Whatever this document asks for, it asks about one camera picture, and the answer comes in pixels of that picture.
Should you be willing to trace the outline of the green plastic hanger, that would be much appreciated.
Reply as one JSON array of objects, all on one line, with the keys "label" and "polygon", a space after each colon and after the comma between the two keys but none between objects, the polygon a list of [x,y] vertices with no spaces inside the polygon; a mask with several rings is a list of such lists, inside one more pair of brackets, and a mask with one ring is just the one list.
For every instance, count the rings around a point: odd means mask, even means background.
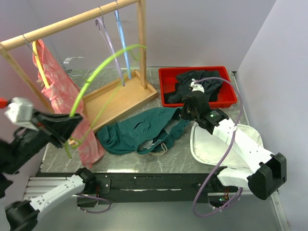
[{"label": "green plastic hanger", "polygon": [[83,98],[85,91],[88,89],[88,87],[91,85],[91,83],[94,81],[94,79],[98,76],[98,74],[105,69],[105,67],[112,61],[114,60],[114,58],[117,58],[119,56],[121,56],[122,54],[124,54],[124,52],[126,51],[131,51],[132,49],[135,48],[142,48],[142,49],[147,49],[146,46],[141,45],[141,44],[133,44],[133,45],[129,45],[127,46],[125,49],[120,49],[118,51],[115,52],[115,54],[110,55],[108,58],[106,58],[93,72],[92,74],[88,77],[88,79],[85,81],[85,84],[82,86],[79,94],[77,95],[74,104],[71,108],[71,111],[69,113],[69,116],[72,117],[76,114],[77,112],[77,107],[79,106],[81,99]]}]

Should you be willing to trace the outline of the teal green shorts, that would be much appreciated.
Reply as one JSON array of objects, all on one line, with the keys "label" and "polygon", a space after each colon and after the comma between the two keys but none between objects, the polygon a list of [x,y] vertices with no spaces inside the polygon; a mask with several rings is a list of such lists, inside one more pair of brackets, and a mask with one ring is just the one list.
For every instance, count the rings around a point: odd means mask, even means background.
[{"label": "teal green shorts", "polygon": [[96,133],[102,147],[111,154],[163,155],[185,132],[189,120],[181,108],[156,107],[121,122],[104,126]]}]

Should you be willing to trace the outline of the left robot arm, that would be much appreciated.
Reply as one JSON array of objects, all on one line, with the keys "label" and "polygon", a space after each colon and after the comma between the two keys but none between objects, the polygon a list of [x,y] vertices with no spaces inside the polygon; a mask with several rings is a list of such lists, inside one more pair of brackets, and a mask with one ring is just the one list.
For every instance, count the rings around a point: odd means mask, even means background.
[{"label": "left robot arm", "polygon": [[[5,115],[18,125],[14,140],[0,141],[0,198],[3,200],[20,168],[45,146],[62,148],[82,121],[80,114],[44,114],[31,109],[7,110]],[[29,179],[23,200],[13,202],[1,212],[12,231],[31,231],[53,208],[72,196],[91,193],[96,187],[95,175],[86,167],[79,168],[68,178]]]}]

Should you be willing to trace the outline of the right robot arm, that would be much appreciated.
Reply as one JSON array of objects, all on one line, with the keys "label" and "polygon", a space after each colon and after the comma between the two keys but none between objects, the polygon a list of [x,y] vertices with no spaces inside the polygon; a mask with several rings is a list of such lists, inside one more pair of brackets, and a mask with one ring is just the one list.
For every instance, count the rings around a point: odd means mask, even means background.
[{"label": "right robot arm", "polygon": [[265,200],[286,182],[286,157],[266,150],[222,110],[210,109],[200,93],[193,92],[184,99],[181,118],[195,122],[190,135],[195,160],[218,165],[210,181],[213,190],[245,188]]}]

